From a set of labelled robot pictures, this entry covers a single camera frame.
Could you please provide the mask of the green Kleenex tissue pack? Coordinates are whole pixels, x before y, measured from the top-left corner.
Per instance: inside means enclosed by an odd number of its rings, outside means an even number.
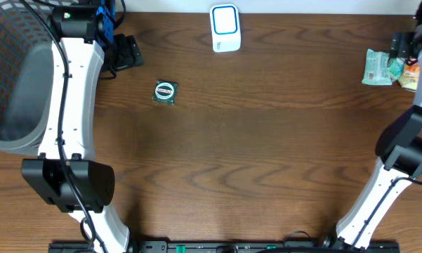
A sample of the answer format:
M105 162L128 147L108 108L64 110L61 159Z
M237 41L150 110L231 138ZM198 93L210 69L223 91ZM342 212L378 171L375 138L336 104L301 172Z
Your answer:
M388 60L388 72L392 82L397 81L397 79L402 75L404 70L404 59L403 58L390 58Z

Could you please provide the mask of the orange tissue pack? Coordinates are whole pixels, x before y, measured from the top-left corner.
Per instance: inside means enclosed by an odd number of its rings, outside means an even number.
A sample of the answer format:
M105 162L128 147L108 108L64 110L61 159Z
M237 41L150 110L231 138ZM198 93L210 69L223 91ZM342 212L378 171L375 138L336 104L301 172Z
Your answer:
M402 75L405 77L418 79L420 75L419 63L415 62L412 65L405 64Z

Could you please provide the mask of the yellow snack bag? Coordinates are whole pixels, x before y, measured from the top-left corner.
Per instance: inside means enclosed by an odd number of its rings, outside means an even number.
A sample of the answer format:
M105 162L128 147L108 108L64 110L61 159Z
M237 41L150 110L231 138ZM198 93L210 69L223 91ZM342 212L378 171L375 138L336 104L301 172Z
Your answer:
M403 89L416 92L417 87L418 87L418 77L415 78L415 77L408 77L408 76L402 75L397 80Z

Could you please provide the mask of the teal wet wipe packet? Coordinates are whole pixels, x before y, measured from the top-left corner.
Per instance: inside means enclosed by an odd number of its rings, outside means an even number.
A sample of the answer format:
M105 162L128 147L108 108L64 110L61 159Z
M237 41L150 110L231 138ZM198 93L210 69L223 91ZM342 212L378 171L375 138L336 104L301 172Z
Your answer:
M370 86L390 86L392 80L388 70L389 54L367 50L362 83Z

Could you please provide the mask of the green Zam-Buk tin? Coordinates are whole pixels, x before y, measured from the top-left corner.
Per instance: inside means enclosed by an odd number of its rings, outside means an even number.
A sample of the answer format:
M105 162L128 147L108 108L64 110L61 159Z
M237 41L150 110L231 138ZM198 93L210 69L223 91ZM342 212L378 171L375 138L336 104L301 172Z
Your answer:
M157 103L173 105L178 92L178 84L164 80L157 80L152 100Z

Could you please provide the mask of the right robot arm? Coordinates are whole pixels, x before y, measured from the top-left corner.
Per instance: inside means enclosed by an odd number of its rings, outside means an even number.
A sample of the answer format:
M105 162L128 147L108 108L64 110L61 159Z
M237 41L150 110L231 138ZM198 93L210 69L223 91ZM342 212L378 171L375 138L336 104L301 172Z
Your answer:
M329 252L366 252L376 227L400 194L422 175L422 2L413 32L397 33L391 53L417 63L420 74L414 104L381 134L371 178L350 211L320 246Z

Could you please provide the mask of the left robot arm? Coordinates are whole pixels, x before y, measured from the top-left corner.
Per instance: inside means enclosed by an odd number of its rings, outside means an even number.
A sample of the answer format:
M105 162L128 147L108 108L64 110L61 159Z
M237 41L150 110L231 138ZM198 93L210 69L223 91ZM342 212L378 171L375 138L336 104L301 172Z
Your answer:
M112 204L114 170L96 162L93 144L98 81L143 64L135 39L115 33L123 21L108 0L54 4L43 21L52 40L53 83L38 156L23 161L22 176L46 203L78 221L84 238L81 245L51 245L53 251L139 250Z

